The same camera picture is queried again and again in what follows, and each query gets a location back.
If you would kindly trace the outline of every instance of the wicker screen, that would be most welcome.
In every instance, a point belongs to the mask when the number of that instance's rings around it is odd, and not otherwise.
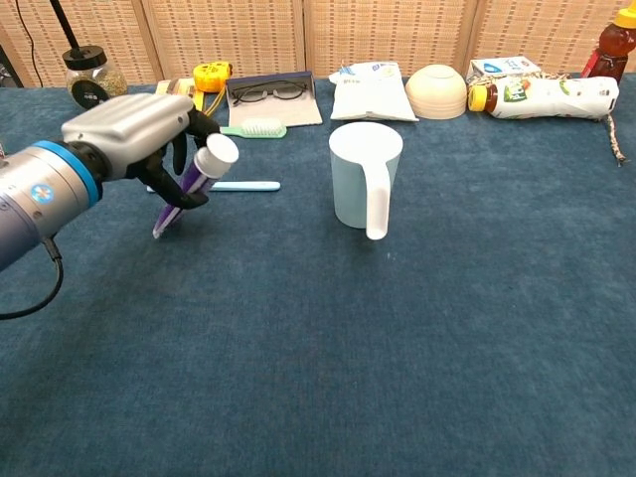
[[[80,45],[103,47],[108,59],[123,71],[131,84],[158,80],[160,72],[152,67],[154,48],[151,43],[144,43],[137,21],[141,9],[136,13],[131,0],[62,0],[60,3]],[[48,0],[20,0],[20,10],[34,39],[35,59],[44,86],[64,85],[66,66],[62,53],[69,49],[69,42],[51,3]],[[23,82],[38,84],[31,64],[31,45],[13,0],[0,2],[0,19],[8,41],[19,57],[18,62],[29,73],[30,78],[22,79]]]
[[[302,0],[143,0],[167,78],[226,61],[235,77],[305,68]]]
[[[476,0],[305,0],[307,63],[316,77],[341,64],[395,61],[403,75],[461,67]]]
[[[525,55],[548,73],[580,73],[625,0],[483,0],[470,58]],[[633,60],[627,70],[633,72]]]

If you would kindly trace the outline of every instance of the green toothbrush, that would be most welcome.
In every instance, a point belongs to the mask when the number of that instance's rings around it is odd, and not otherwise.
[[[287,134],[287,127],[278,119],[255,117],[246,119],[238,127],[222,127],[221,133],[246,139],[280,139]]]

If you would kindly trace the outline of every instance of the tape measure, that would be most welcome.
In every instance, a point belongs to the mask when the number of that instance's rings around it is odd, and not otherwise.
[[[199,91],[219,92],[226,87],[232,76],[232,65],[228,62],[212,62],[198,65],[193,71],[195,86]]]

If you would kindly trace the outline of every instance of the eyeglasses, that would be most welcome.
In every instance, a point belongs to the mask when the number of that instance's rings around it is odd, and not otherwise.
[[[278,99],[295,99],[300,97],[306,90],[306,84],[279,79],[236,87],[232,91],[232,97],[235,99],[234,105],[237,105],[240,102],[263,101],[270,94]]]

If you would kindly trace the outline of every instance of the toothbrush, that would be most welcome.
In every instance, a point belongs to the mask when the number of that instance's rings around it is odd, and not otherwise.
[[[221,133],[246,139],[280,139],[287,133],[287,127],[278,119],[255,117],[246,119],[238,127],[222,127]]]
[[[280,189],[280,183],[273,181],[219,181],[212,186],[215,192],[275,192],[278,189]],[[155,192],[150,186],[146,186],[146,191],[150,194]]]

